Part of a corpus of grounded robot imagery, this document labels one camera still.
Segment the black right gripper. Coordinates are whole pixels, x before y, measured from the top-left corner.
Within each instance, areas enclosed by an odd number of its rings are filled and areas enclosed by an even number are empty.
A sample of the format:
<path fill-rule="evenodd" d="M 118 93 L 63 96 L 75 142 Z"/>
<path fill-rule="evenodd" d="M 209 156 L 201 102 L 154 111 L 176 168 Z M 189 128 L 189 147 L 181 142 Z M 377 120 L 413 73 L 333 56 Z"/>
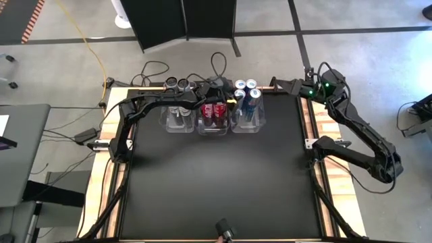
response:
<path fill-rule="evenodd" d="M 273 87 L 271 89 L 272 94 L 283 94 L 287 91 L 289 95 L 298 96 L 300 94 L 300 91 L 302 90 L 303 81 L 299 79 L 285 81 L 278 80 L 277 78 L 272 78 L 271 86 Z"/>

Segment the red soda can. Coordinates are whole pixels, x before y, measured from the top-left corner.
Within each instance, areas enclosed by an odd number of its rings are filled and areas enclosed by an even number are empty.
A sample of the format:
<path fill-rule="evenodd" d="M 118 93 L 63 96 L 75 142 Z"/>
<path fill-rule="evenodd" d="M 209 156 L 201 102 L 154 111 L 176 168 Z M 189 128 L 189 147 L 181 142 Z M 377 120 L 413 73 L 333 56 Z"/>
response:
<path fill-rule="evenodd" d="M 206 127 L 211 127 L 213 125 L 213 105 L 204 104 L 201 107 L 202 122 Z"/>
<path fill-rule="evenodd" d="M 225 126 L 226 110 L 226 103 L 215 103 L 213 105 L 214 122 L 218 128 L 223 128 Z"/>

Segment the clear plastic bin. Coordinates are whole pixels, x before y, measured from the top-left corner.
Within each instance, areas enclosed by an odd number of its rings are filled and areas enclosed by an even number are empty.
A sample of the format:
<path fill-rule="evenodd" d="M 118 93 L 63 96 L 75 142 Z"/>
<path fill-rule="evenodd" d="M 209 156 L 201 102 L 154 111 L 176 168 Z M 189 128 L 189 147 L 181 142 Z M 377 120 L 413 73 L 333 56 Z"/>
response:
<path fill-rule="evenodd" d="M 266 123 L 262 92 L 261 92 L 261 100 L 259 102 L 259 106 L 257 107 L 257 109 L 254 113 L 253 119 L 251 121 L 246 121 L 245 104 L 248 100 L 248 95 L 249 95 L 249 91 L 246 92 L 246 97 L 244 98 L 244 103 L 243 103 L 243 107 L 242 107 L 243 114 L 239 119 L 234 119 L 234 108 L 231 110 L 230 126 L 232 129 L 232 132 L 235 132 L 235 133 L 257 133 L 261 129 L 261 127 L 263 127 Z"/>
<path fill-rule="evenodd" d="M 191 111 L 192 114 L 188 117 L 175 117 L 168 111 L 168 107 L 162 107 L 159 123 L 169 133 L 192 133 L 195 128 L 196 112 Z"/>
<path fill-rule="evenodd" d="M 201 135 L 214 135 L 214 136 L 220 136 L 220 135 L 225 135 L 225 134 L 227 133 L 228 126 L 229 126 L 229 121 L 228 121 L 228 114 L 229 114 L 229 112 L 228 112 L 228 107 L 227 107 L 227 110 L 226 110 L 225 126 L 224 126 L 223 128 L 218 128 L 218 127 L 215 125 L 214 117 L 213 117 L 213 125 L 212 125 L 211 127 L 206 127 L 206 126 L 203 124 L 203 120 L 202 120 L 202 113 L 201 113 L 201 107 L 200 107 L 200 109 L 199 109 L 198 111 L 199 111 L 199 113 L 198 113 L 198 122 L 197 122 L 197 125 L 198 125 L 198 133 L 199 133 L 199 134 L 201 134 Z"/>

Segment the black folding partition panel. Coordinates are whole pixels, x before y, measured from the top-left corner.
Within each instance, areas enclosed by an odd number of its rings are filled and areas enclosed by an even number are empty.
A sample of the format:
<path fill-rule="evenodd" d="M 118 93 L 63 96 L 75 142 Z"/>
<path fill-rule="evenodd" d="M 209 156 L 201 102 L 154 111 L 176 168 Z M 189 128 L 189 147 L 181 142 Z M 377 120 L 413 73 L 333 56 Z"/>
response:
<path fill-rule="evenodd" d="M 234 39 L 237 0 L 119 0 L 142 50 L 177 38 Z"/>

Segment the black table mat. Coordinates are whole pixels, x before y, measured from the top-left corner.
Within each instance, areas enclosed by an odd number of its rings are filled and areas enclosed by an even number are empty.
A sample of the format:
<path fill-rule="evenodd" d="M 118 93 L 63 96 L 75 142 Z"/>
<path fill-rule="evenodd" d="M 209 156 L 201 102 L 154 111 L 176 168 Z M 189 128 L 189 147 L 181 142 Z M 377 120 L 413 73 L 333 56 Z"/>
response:
<path fill-rule="evenodd" d="M 255 134 L 170 134 L 159 109 L 140 120 L 121 238 L 210 240 L 220 219 L 237 239 L 318 237 L 297 100 L 263 102 Z"/>

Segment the black power adapter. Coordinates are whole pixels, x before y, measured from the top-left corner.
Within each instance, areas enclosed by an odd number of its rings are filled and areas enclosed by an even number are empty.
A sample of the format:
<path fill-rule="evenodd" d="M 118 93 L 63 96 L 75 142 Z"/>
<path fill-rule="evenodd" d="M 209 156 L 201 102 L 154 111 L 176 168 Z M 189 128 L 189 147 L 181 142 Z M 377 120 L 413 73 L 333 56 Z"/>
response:
<path fill-rule="evenodd" d="M 92 140 L 93 138 L 96 138 L 99 134 L 99 131 L 95 128 L 87 129 L 77 135 L 74 136 L 75 143 L 79 145 L 84 145 L 85 142 L 88 142 Z"/>

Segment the black equipment stand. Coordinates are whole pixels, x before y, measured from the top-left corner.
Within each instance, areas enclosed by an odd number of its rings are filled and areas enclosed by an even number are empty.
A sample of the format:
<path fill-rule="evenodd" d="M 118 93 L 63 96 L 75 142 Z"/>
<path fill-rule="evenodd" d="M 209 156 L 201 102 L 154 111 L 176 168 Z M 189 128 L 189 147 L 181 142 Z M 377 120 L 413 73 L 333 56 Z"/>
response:
<path fill-rule="evenodd" d="M 404 130 L 404 137 L 409 138 L 417 134 L 426 133 L 432 142 L 432 94 L 416 102 L 411 108 L 416 112 L 420 123 Z"/>

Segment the black desk base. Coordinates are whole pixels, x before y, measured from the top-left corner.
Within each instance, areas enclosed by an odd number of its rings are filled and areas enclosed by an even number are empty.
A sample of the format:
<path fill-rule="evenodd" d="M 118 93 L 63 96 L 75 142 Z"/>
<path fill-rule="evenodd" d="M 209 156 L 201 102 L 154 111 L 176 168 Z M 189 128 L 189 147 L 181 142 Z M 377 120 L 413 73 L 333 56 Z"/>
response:
<path fill-rule="evenodd" d="M 40 182 L 27 181 L 24 190 L 23 201 L 40 201 L 43 203 L 54 203 L 71 207 L 82 207 L 85 195 L 81 192 L 66 190 Z"/>

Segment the grey desk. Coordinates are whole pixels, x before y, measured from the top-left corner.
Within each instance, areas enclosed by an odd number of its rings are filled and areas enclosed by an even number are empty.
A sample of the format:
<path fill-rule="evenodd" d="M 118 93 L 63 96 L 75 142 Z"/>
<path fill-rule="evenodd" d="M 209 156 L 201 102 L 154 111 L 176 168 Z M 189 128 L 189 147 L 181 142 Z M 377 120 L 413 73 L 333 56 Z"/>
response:
<path fill-rule="evenodd" d="M 18 144 L 0 151 L 0 207 L 22 201 L 50 109 L 48 104 L 0 107 L 0 115 L 9 115 L 3 137 Z"/>

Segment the black orange striped floor mat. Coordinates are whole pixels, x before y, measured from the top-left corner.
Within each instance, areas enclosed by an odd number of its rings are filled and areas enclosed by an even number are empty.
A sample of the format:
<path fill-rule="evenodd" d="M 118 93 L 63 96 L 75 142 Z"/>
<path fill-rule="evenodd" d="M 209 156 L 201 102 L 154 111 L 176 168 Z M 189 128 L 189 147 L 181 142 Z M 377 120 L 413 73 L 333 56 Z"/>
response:
<path fill-rule="evenodd" d="M 27 43 L 44 4 L 45 0 L 0 0 L 0 45 Z"/>

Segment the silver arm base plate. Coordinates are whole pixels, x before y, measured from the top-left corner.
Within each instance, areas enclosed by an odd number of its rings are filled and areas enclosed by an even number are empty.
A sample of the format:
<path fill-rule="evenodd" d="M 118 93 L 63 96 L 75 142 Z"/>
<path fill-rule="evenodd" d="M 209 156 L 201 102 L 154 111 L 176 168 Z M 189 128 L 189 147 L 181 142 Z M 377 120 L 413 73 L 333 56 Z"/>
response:
<path fill-rule="evenodd" d="M 108 151 L 110 140 L 95 140 L 86 144 L 92 151 Z M 126 144 L 130 150 L 132 150 L 133 142 L 127 139 Z"/>
<path fill-rule="evenodd" d="M 345 141 L 342 138 L 338 138 L 338 139 L 331 139 L 332 141 L 334 141 L 337 145 L 343 146 L 343 147 L 349 147 L 352 143 L 350 141 Z M 318 141 L 317 138 L 312 138 L 312 139 L 305 139 L 304 140 L 304 145 L 306 149 L 312 149 L 313 148 L 313 144 Z"/>

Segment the white pedestal base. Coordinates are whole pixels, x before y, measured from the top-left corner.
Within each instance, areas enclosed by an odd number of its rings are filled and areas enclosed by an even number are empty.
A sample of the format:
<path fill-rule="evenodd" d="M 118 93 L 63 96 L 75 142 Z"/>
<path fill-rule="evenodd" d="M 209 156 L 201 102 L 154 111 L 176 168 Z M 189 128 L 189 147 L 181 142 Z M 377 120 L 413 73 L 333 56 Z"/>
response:
<path fill-rule="evenodd" d="M 131 28 L 131 24 L 129 22 L 129 19 L 127 17 L 127 14 L 124 10 L 124 7 L 121 3 L 120 0 L 111 0 L 111 3 L 114 7 L 114 10 L 116 12 L 116 17 L 115 17 L 115 25 L 118 28 L 122 28 L 122 29 L 129 29 Z"/>

